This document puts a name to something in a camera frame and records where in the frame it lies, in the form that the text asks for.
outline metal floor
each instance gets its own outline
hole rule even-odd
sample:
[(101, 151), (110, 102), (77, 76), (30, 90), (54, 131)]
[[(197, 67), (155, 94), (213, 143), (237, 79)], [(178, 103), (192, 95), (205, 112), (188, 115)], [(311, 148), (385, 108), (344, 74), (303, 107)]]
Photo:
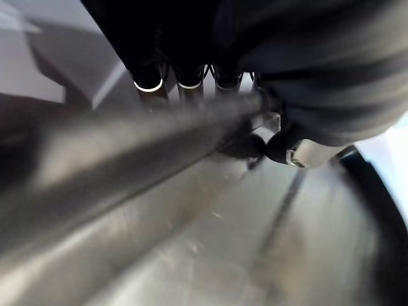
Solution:
[(379, 305), (375, 224), (348, 182), (335, 165), (210, 156), (137, 200), (199, 216), (86, 305)]

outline stainless steel surface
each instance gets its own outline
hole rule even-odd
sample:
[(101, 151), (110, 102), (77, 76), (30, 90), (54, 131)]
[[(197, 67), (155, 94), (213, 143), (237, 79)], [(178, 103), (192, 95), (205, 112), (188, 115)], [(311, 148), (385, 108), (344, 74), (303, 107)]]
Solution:
[(342, 168), (214, 152), (265, 107), (249, 97), (9, 145), (0, 305), (389, 305), (381, 226)]

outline black object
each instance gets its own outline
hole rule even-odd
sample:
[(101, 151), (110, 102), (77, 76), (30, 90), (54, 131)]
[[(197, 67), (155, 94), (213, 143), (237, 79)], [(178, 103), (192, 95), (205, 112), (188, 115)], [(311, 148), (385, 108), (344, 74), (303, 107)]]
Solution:
[(408, 232), (398, 208), (374, 167), (356, 149), (340, 159), (367, 199), (366, 209), (380, 230), (381, 253), (375, 270), (377, 292), (385, 305), (407, 305)]

